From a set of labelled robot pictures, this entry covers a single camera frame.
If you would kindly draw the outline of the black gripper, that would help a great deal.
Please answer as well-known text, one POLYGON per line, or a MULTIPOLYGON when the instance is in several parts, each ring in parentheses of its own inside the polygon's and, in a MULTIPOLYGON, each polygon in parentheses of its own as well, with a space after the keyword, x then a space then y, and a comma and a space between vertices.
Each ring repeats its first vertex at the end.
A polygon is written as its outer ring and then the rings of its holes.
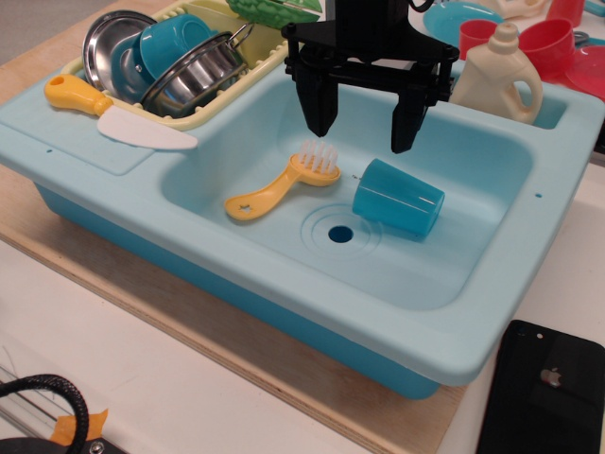
POLYGON ((330 17, 289 23, 286 72, 296 85, 306 126, 325 136, 337 118, 338 88, 350 85, 398 96, 391 151, 412 148, 429 107, 450 97, 456 47, 417 30, 409 14, 432 1, 328 1, 330 17))

